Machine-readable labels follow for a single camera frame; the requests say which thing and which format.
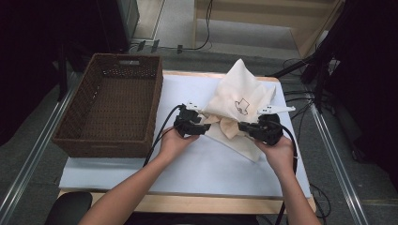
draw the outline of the black stand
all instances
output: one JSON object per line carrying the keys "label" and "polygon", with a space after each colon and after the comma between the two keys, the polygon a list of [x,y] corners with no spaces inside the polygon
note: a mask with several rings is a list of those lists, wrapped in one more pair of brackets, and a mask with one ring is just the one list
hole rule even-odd
{"label": "black stand", "polygon": [[77,43],[65,40],[61,41],[58,47],[58,101],[62,100],[62,98],[64,98],[65,94],[68,92],[67,58],[74,71],[83,72],[85,69],[85,62],[82,58],[82,55],[91,57],[93,54],[93,52]]}
{"label": "black stand", "polygon": [[342,41],[344,24],[349,19],[351,11],[355,8],[355,5],[359,1],[346,1],[344,9],[336,23],[329,30],[328,35],[322,41],[320,46],[315,52],[309,57],[297,62],[296,64],[287,67],[277,73],[270,75],[271,77],[281,78],[282,76],[302,67],[305,67],[304,72],[301,75],[301,81],[303,83],[310,83],[315,77],[317,77],[317,83],[315,87],[315,107],[320,113],[321,111],[321,100],[322,91],[327,77],[329,76],[329,62],[338,51],[337,46],[339,41]]}

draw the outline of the white table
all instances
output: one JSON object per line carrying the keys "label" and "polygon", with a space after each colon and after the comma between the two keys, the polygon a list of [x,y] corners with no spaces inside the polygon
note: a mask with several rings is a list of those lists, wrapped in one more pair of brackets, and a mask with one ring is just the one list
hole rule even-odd
{"label": "white table", "polygon": [[[163,75],[156,134],[175,105],[191,100],[204,107],[223,76],[178,71],[164,71]],[[272,104],[285,105],[278,80],[259,80],[267,81],[264,85],[277,86]],[[168,125],[173,124],[175,115]],[[280,113],[280,117],[282,124],[293,130],[287,112]],[[298,181],[315,209],[299,151],[298,156]],[[143,162],[141,158],[70,158],[60,188],[63,191],[100,189],[103,192],[135,173]],[[202,136],[162,173],[136,211],[276,214],[282,202],[281,197],[279,182],[265,155],[259,161],[252,162],[209,137]]]}

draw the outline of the cloth napkin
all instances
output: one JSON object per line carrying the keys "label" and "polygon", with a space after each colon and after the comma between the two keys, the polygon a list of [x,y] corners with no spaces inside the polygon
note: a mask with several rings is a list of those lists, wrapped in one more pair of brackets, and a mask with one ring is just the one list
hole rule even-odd
{"label": "cloth napkin", "polygon": [[206,135],[257,161],[261,151],[253,141],[243,137],[237,122],[256,123],[257,110],[267,106],[275,96],[275,86],[266,88],[246,69],[241,59],[222,78],[214,96],[203,109],[205,124],[212,124]]}

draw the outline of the human hand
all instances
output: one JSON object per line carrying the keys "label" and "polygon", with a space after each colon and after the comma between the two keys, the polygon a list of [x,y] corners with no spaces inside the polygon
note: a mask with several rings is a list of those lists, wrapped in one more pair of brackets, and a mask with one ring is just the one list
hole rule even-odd
{"label": "human hand", "polygon": [[158,157],[166,159],[170,163],[181,155],[190,143],[196,141],[198,138],[199,135],[191,135],[189,137],[182,138],[175,128],[169,127],[162,133],[161,150]]}
{"label": "human hand", "polygon": [[275,145],[254,140],[255,145],[267,156],[267,161],[276,175],[293,172],[293,144],[290,139],[282,136]]}

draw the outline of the wicker basket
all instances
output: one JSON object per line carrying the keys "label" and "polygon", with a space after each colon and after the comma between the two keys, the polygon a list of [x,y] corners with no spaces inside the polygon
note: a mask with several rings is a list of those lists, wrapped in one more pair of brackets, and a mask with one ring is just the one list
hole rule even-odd
{"label": "wicker basket", "polygon": [[95,54],[53,142],[71,158],[145,158],[162,79],[158,56]]}

